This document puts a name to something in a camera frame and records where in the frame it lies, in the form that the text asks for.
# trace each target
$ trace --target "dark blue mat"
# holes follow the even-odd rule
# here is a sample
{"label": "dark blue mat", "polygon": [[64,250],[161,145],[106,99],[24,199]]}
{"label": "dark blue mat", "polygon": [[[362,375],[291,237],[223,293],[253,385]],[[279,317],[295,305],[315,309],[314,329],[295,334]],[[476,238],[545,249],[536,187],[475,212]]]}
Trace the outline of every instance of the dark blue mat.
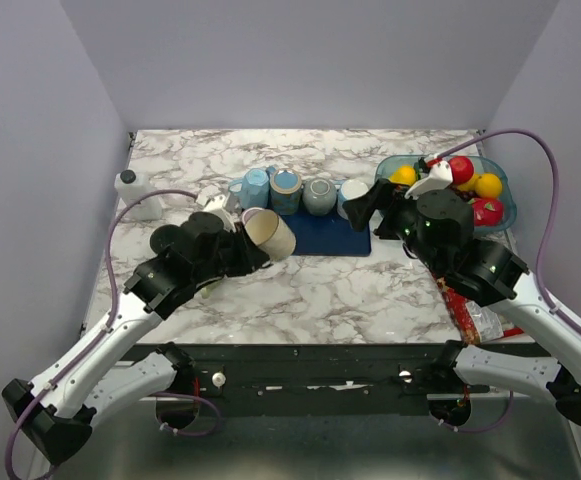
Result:
{"label": "dark blue mat", "polygon": [[366,227],[363,232],[355,232],[350,223],[339,216],[336,207],[324,217],[315,217],[301,205],[296,214],[283,215],[283,220],[297,237],[293,255],[370,255],[370,229]]}

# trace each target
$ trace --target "yellow lemon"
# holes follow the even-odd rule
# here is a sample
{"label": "yellow lemon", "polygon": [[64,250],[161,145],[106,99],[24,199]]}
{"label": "yellow lemon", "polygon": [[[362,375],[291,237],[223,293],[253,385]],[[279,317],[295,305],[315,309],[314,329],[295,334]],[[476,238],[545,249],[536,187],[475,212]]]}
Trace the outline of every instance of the yellow lemon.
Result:
{"label": "yellow lemon", "polygon": [[477,178],[479,178],[478,173],[473,173],[470,180],[466,183],[462,183],[461,185],[457,185],[457,190],[461,190],[462,192],[472,192],[474,191],[474,184],[477,183]]}
{"label": "yellow lemon", "polygon": [[417,171],[410,165],[403,165],[390,176],[389,180],[392,183],[412,186],[417,181]]}
{"label": "yellow lemon", "polygon": [[477,178],[474,191],[481,198],[497,198],[503,192],[503,184],[494,173],[484,173]]}

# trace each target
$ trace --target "blue tray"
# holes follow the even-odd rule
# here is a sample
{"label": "blue tray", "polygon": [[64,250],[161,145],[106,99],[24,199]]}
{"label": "blue tray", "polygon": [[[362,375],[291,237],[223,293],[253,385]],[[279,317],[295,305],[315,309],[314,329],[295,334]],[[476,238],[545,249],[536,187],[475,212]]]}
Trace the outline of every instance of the blue tray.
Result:
{"label": "blue tray", "polygon": [[370,255],[370,229],[366,227],[363,232],[355,232],[350,223],[339,216],[336,207],[324,217],[315,217],[301,205],[297,213],[282,218],[297,237],[293,255]]}
{"label": "blue tray", "polygon": [[[402,165],[414,166],[414,164],[417,163],[417,160],[422,156],[423,155],[393,155],[386,158],[377,167],[374,181],[376,182],[379,178],[390,178],[390,175],[392,175]],[[501,192],[501,195],[499,196],[499,200],[503,203],[505,208],[501,222],[493,227],[474,227],[474,232],[478,234],[486,234],[490,232],[498,232],[511,227],[517,219],[517,205],[512,199],[512,192],[508,185],[508,177],[503,169],[487,158],[474,155],[466,156],[472,160],[475,173],[494,173],[501,179],[501,183],[503,184],[503,192]]]}

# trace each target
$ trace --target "teal basket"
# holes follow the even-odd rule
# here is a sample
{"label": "teal basket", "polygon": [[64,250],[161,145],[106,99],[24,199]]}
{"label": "teal basket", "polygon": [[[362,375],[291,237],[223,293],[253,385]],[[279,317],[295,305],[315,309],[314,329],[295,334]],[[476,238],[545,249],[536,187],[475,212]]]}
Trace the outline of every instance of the teal basket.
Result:
{"label": "teal basket", "polygon": [[[501,183],[503,184],[503,192],[499,196],[499,201],[503,203],[505,211],[501,222],[493,227],[474,227],[474,232],[483,235],[510,228],[517,219],[517,205],[512,199],[512,192],[510,192],[510,186],[508,185],[508,177],[501,167],[492,160],[472,155],[466,156],[472,161],[475,173],[494,173],[501,179]],[[374,175],[375,182],[379,178],[390,178],[390,176],[403,165],[415,166],[421,157],[422,155],[393,155],[392,157],[386,158],[377,167],[377,172]]]}

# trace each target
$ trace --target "wall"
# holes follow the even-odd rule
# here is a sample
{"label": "wall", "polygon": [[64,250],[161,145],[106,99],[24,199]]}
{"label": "wall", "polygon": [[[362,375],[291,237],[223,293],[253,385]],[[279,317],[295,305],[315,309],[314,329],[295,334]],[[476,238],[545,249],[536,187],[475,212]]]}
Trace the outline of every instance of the wall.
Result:
{"label": "wall", "polygon": [[481,128],[557,0],[62,4],[133,128]]}
{"label": "wall", "polygon": [[[559,215],[548,250],[548,286],[581,315],[581,0],[562,0],[497,110],[489,129],[524,127],[554,149],[561,173]],[[520,206],[519,250],[534,259],[551,192],[548,162],[520,137],[488,141]]]}
{"label": "wall", "polygon": [[[125,132],[59,3],[0,0],[0,392],[77,339]],[[11,428],[0,398],[0,478]]]}

